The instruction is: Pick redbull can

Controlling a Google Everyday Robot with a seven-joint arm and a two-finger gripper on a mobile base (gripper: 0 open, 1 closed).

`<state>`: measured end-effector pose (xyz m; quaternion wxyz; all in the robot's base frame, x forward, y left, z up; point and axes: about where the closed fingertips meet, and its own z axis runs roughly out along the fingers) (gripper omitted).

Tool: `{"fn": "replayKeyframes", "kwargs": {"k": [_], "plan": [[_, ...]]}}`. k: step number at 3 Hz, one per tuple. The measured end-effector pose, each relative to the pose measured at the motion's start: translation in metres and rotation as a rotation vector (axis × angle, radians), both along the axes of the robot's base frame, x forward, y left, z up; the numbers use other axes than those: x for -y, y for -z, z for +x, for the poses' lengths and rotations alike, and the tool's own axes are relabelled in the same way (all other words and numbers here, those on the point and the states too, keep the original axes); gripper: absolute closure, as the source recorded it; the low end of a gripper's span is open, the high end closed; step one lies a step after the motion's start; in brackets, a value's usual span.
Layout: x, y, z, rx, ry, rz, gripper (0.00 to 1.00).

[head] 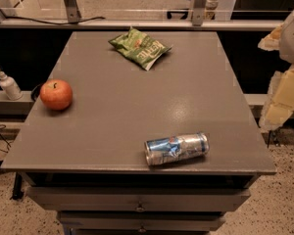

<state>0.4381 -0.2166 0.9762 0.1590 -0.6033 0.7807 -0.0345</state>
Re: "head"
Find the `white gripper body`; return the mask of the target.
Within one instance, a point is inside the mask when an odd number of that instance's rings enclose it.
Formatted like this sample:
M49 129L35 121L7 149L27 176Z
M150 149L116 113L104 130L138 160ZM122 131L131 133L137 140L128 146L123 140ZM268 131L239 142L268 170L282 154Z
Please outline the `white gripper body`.
M282 60L294 64L294 10L283 23L280 40L279 56Z

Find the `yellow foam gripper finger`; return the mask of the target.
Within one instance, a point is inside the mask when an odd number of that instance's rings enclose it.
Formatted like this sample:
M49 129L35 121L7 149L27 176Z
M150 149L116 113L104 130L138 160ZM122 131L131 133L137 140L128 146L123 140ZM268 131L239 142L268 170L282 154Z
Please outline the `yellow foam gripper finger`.
M282 25L276 27L270 34L262 38L258 47L265 51L278 51Z
M268 97L259 120L262 131L280 128L294 113L294 65L285 72L276 71L269 83Z

